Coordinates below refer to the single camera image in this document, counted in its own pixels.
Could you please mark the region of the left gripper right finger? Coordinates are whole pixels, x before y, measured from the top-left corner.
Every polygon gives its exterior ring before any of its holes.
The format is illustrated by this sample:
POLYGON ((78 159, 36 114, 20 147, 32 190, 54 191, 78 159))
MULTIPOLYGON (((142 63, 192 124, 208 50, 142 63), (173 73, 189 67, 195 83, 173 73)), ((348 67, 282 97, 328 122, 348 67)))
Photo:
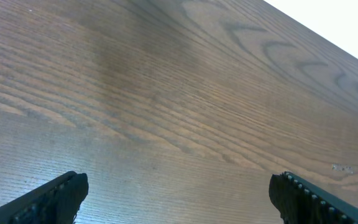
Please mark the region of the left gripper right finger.
POLYGON ((289 171, 271 176, 268 195, 284 224, 358 224, 358 208, 289 171))

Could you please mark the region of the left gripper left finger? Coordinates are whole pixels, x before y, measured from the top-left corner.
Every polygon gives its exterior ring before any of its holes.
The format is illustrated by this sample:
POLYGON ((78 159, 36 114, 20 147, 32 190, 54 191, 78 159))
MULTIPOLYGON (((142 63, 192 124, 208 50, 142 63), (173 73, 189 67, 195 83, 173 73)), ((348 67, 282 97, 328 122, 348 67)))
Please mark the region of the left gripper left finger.
POLYGON ((73 224, 88 176, 69 171, 0 207, 0 224, 73 224))

